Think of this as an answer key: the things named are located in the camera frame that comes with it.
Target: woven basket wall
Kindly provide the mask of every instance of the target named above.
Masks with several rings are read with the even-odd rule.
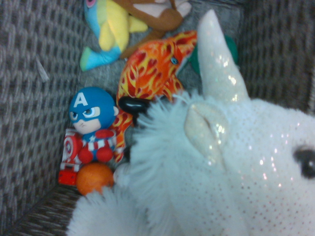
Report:
[[[0,1],[0,234],[57,184],[87,29],[78,0]]]
[[[205,1],[191,0],[192,17]],[[314,112],[315,0],[207,2],[245,4],[236,41],[250,96]],[[0,0],[0,235],[31,208],[10,236],[64,235],[76,192],[47,193],[57,185],[69,101],[93,73],[79,68],[90,34],[81,0]]]
[[[241,72],[252,98],[314,112],[314,0],[258,0],[245,7]]]

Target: letter a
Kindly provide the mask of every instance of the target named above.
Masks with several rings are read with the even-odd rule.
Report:
[[[82,92],[78,93],[78,96],[75,100],[74,106],[73,107],[77,107],[79,104],[83,104],[83,106],[87,106],[88,103],[84,97],[84,94]]]

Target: yellow blue fish plush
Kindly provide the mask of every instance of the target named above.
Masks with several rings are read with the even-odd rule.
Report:
[[[126,49],[130,32],[148,29],[144,22],[130,16],[113,0],[84,0],[84,14],[98,38],[101,51],[84,49],[80,60],[83,71],[113,63]]]

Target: unicorn eye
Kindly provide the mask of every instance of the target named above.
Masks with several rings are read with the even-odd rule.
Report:
[[[178,60],[176,58],[171,58],[171,62],[174,64],[174,65],[177,65],[178,64]]]
[[[301,175],[308,179],[315,178],[315,151],[299,149],[295,151],[293,156],[301,166]]]
[[[85,118],[97,117],[100,114],[99,107],[92,107],[83,112]]]
[[[88,8],[91,8],[96,3],[96,0],[86,0]]]
[[[70,118],[71,120],[77,120],[78,119],[78,114],[75,112],[70,112]]]

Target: orange ball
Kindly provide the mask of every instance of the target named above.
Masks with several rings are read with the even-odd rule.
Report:
[[[78,172],[76,186],[82,195],[87,195],[93,190],[102,193],[102,187],[114,185],[112,170],[103,163],[92,162],[84,165]]]

